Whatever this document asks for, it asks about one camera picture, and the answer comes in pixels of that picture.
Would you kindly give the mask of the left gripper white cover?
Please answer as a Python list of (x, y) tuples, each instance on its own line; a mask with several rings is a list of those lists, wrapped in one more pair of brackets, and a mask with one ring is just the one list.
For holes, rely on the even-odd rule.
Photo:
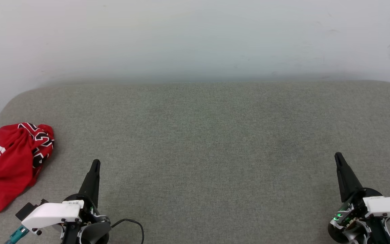
[(110, 219), (101, 215), (99, 159), (94, 159), (77, 194), (61, 203), (42, 200), (40, 204), (26, 204), (21, 209), (21, 224), (31, 233), (41, 234), (45, 227), (60, 231), (62, 244), (106, 244), (111, 231)]

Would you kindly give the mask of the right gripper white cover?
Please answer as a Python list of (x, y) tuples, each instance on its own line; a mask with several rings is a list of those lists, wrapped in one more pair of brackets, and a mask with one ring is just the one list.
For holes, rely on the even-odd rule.
[(334, 155), (342, 205), (328, 224), (341, 244), (390, 244), (390, 197), (364, 188), (341, 152)]

